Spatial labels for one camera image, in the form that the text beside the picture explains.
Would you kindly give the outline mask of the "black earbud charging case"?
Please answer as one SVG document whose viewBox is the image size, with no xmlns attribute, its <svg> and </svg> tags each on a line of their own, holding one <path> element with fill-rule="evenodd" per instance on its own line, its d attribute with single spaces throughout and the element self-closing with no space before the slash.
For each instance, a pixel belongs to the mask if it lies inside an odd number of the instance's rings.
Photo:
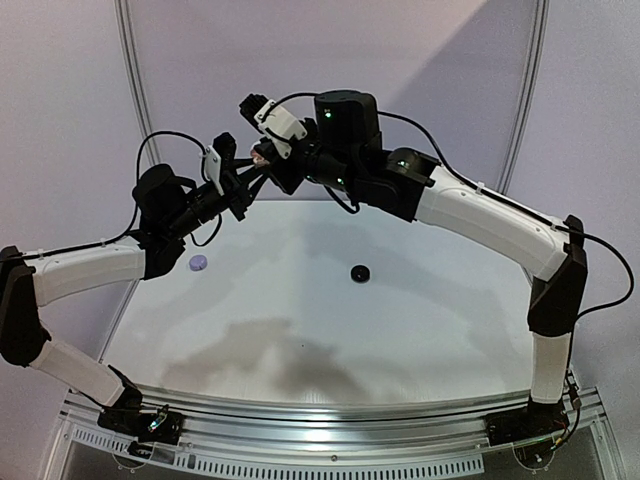
<svg viewBox="0 0 640 480">
<path fill-rule="evenodd" d="M 371 278 L 371 271 L 366 265 L 358 264 L 350 270 L 351 279 L 358 284 L 367 283 Z"/>
</svg>

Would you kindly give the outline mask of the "pink earbud charging case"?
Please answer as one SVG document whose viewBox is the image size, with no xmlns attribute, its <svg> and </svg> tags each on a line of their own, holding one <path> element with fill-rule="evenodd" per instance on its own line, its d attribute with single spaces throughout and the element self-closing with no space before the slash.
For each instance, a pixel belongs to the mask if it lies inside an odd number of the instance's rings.
<svg viewBox="0 0 640 480">
<path fill-rule="evenodd" d="M 268 158 L 266 158 L 261 152 L 261 142 L 256 142 L 251 146 L 250 157 L 256 168 L 267 167 L 271 164 Z"/>
</svg>

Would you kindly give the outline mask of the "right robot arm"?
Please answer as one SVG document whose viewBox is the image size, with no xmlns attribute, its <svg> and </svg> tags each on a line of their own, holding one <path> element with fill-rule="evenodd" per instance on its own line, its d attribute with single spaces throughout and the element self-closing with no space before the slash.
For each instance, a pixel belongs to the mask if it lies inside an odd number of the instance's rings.
<svg viewBox="0 0 640 480">
<path fill-rule="evenodd" d="M 314 96 L 315 115 L 300 120 L 282 101 L 254 114 L 285 163 L 277 181 L 292 193 L 301 182 L 324 187 L 347 212 L 362 205 L 408 222 L 440 227 L 477 242 L 533 277 L 527 314 L 533 378 L 527 404 L 485 419 L 491 445 L 572 434 L 562 402 L 571 345 L 587 279 L 584 230 L 576 217 L 556 220 L 464 178 L 440 151 L 386 150 L 375 98 L 354 90 Z"/>
</svg>

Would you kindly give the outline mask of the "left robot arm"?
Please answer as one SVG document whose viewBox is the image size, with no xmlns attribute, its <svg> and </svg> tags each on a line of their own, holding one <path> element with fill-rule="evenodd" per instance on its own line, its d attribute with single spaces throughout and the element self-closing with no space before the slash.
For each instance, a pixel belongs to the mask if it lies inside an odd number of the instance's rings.
<svg viewBox="0 0 640 480">
<path fill-rule="evenodd" d="M 121 281 L 169 273 L 185 251 L 185 239 L 230 210 L 237 220 L 266 179 L 268 162 L 217 160 L 202 185 L 177 176 L 167 164 L 146 170 L 133 190 L 138 228 L 115 241 L 59 253 L 1 251 L 1 356 L 9 364 L 39 370 L 100 407 L 98 424 L 140 443 L 179 442 L 185 417 L 164 405 L 147 411 L 143 395 L 122 372 L 55 338 L 39 310 L 58 299 Z"/>
</svg>

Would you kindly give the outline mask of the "purple earbud charging case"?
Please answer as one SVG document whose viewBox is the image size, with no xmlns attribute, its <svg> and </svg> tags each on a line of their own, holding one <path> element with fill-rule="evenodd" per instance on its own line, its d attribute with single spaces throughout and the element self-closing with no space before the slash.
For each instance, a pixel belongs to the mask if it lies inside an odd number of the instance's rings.
<svg viewBox="0 0 640 480">
<path fill-rule="evenodd" d="M 202 271 L 207 268 L 208 260 L 205 255 L 194 255 L 189 259 L 189 269 L 193 272 Z"/>
</svg>

